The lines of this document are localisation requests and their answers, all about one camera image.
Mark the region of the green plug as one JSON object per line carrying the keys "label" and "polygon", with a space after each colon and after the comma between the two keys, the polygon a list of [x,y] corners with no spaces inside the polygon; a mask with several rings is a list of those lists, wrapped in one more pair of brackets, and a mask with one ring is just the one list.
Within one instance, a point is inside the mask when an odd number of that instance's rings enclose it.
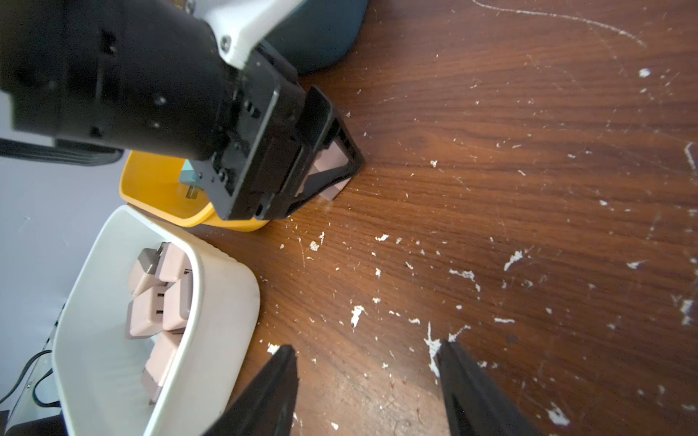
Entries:
{"label": "green plug", "polygon": [[178,177],[178,182],[187,187],[187,191],[185,193],[185,197],[187,199],[194,200],[198,197],[198,194],[201,191],[201,187],[199,185],[199,175],[198,172],[194,170],[194,167],[189,160],[184,161]]}

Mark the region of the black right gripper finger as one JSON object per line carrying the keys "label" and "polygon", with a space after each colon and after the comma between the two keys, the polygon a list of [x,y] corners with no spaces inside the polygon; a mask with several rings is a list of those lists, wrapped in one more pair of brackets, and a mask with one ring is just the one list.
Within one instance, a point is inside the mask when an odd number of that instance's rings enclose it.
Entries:
{"label": "black right gripper finger", "polygon": [[538,435],[540,432],[459,344],[436,354],[452,435]]}
{"label": "black right gripper finger", "polygon": [[365,164],[340,112],[316,86],[306,96],[296,139],[300,149],[284,187],[285,217],[316,197],[333,201]]}
{"label": "black right gripper finger", "polygon": [[282,345],[205,436],[289,435],[298,386],[296,351]]}

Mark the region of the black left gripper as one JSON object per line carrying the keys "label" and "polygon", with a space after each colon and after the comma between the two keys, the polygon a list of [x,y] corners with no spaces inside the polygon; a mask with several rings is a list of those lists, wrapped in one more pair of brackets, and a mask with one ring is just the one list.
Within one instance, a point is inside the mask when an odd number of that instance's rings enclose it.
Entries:
{"label": "black left gripper", "polygon": [[205,21],[167,1],[5,1],[1,88],[28,161],[106,165],[125,150],[189,160],[225,219],[274,220],[308,200],[305,91],[268,45],[236,68]]}

